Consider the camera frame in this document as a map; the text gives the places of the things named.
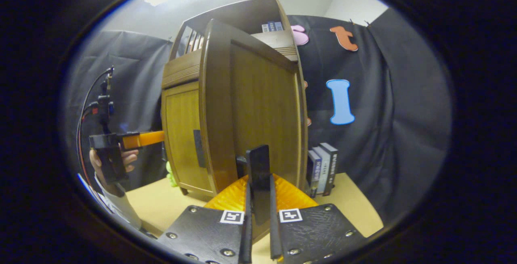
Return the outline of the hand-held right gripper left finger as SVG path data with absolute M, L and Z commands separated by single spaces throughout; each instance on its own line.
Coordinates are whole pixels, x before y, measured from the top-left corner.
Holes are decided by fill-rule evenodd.
M 251 195 L 244 176 L 205 207 L 189 205 L 158 242 L 204 264 L 250 264 L 251 218 Z

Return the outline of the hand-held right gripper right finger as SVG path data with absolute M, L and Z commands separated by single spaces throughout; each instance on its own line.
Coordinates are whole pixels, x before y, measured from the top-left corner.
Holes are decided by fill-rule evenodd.
M 277 183 L 270 175 L 270 258 L 283 264 L 322 264 L 354 253 L 367 243 L 334 204 L 279 209 Z

